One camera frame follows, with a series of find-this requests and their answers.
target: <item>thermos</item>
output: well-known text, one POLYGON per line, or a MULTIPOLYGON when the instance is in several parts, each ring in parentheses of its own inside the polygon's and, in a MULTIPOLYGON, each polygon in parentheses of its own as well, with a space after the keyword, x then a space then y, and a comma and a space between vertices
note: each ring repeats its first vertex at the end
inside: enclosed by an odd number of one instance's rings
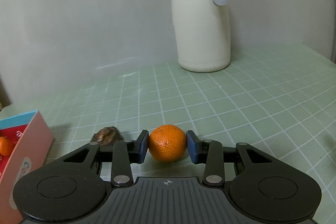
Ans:
POLYGON ((212 72, 230 62, 226 0, 171 0, 178 62, 186 70, 212 72))

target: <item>grid pattern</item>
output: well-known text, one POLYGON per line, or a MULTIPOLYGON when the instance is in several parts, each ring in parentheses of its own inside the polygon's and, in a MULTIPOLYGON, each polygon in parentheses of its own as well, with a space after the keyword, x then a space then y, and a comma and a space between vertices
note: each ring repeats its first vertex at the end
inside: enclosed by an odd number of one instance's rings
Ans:
MULTIPOLYGON (((236 50, 231 64, 193 73, 177 62, 145 67, 23 105, 1 118, 39 109, 54 132, 48 161, 90 141, 105 126, 136 139, 162 124, 194 130, 225 146, 247 142, 313 177, 323 191, 315 215, 336 218, 336 66, 302 45, 236 50)), ((147 154, 134 176, 195 176, 187 155, 159 164, 147 154)), ((108 179, 110 166, 102 177, 108 179)))

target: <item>orange fruit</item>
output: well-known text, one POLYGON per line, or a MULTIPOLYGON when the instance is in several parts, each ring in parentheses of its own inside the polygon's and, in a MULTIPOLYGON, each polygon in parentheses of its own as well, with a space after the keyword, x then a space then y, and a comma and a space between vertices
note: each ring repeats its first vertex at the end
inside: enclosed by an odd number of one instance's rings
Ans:
POLYGON ((0 137, 0 155, 9 157, 15 145, 6 137, 0 137))
POLYGON ((186 147, 186 135, 173 124, 158 127, 148 139, 149 152, 154 159, 161 162, 176 161, 184 154, 186 147))

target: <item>wall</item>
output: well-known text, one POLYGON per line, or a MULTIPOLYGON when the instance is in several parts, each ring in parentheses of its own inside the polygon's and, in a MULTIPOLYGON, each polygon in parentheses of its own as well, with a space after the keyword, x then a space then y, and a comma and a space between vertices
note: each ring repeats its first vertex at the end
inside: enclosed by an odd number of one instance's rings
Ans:
MULTIPOLYGON (((306 43, 328 57, 334 0, 229 0, 233 47, 306 43)), ((170 0, 0 0, 13 102, 176 59, 170 0)))

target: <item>pink box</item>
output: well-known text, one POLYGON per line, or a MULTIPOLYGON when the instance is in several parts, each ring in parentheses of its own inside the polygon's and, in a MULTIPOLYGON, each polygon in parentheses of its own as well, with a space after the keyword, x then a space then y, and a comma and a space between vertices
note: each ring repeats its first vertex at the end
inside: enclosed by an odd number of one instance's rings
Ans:
POLYGON ((10 157, 0 156, 0 224, 18 224, 14 185, 43 165, 54 137, 37 110, 0 120, 0 135, 17 142, 10 157))

